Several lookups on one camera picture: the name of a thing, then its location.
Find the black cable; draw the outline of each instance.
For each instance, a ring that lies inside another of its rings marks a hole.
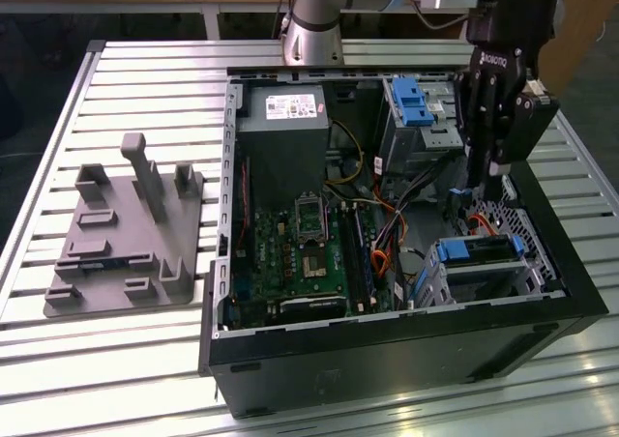
[[[411,1],[411,6],[413,7],[413,9],[415,9],[415,13],[417,14],[421,22],[424,24],[424,26],[426,26],[427,29],[431,31],[440,31],[441,29],[449,28],[450,26],[454,26],[455,24],[462,23],[463,21],[466,21],[468,19],[468,15],[461,15],[456,19],[448,21],[447,23],[434,24],[427,20],[426,16],[422,13],[421,9],[419,8],[418,2],[420,0],[410,0],[410,1]]]
[[[332,186],[330,184],[325,184],[324,186],[325,186],[325,188],[327,188],[331,192],[339,195],[344,200],[354,200],[355,199],[355,197],[351,197],[350,195],[347,195],[347,194],[341,192],[339,189],[336,189],[335,186]]]
[[[410,252],[409,252],[409,253],[415,253],[415,254],[416,254],[417,256],[419,256],[422,260],[425,260],[425,259],[426,259],[426,255],[425,255],[422,251],[417,250],[416,248],[412,248],[412,249],[410,249]]]
[[[275,18],[273,19],[273,29],[271,30],[271,39],[274,39],[276,36],[276,30],[278,29],[278,22],[280,21],[280,10],[281,10],[282,3],[283,3],[283,0],[280,0],[278,2],[278,7],[275,11]]]
[[[385,246],[388,245],[390,237],[394,234],[396,228],[395,224],[398,222],[398,215],[401,215],[408,204],[414,200],[425,187],[436,180],[449,162],[456,159],[460,155],[462,155],[462,152],[459,151],[453,151],[443,155],[440,159],[428,166],[411,181],[406,191],[401,195],[396,203],[396,212],[393,217],[380,231],[378,239],[376,240],[377,248],[385,248]]]

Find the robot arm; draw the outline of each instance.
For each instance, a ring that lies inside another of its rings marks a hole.
[[[559,108],[537,82],[557,0],[476,1],[466,30],[475,48],[469,68],[455,80],[457,121],[468,157],[467,186],[499,200],[501,175],[512,162],[526,160]],[[462,0],[422,0],[423,7],[457,4]]]
[[[294,0],[284,33],[287,65],[343,64],[341,0]],[[552,37],[557,0],[421,0],[422,8],[471,9],[469,68],[455,79],[457,124],[468,157],[468,187],[501,198],[501,176],[526,160],[558,110],[537,82],[540,49]]]

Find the aluminum extrusion table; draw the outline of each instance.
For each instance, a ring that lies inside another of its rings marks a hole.
[[[348,65],[467,63],[454,42],[347,41]],[[78,193],[78,167],[131,171],[117,146],[141,130],[160,172],[207,179],[197,272],[214,256],[226,68],[279,66],[273,42],[107,43],[87,53],[0,257],[0,435],[566,435],[619,423],[619,201],[559,114],[529,162],[610,315],[510,376],[235,421],[195,372],[204,281],[188,306],[46,319],[44,291]]]

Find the sticker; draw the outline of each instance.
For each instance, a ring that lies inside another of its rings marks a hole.
[[[380,157],[374,157],[374,173],[379,176],[383,174],[383,159]]]
[[[292,118],[317,118],[316,100],[313,94],[291,94],[269,96],[267,120],[289,120]]]
[[[443,104],[441,102],[437,103],[427,103],[427,109],[432,112],[443,112]]]
[[[396,297],[404,301],[404,290],[402,289],[402,286],[399,285],[397,282],[394,284],[394,293],[396,294]]]

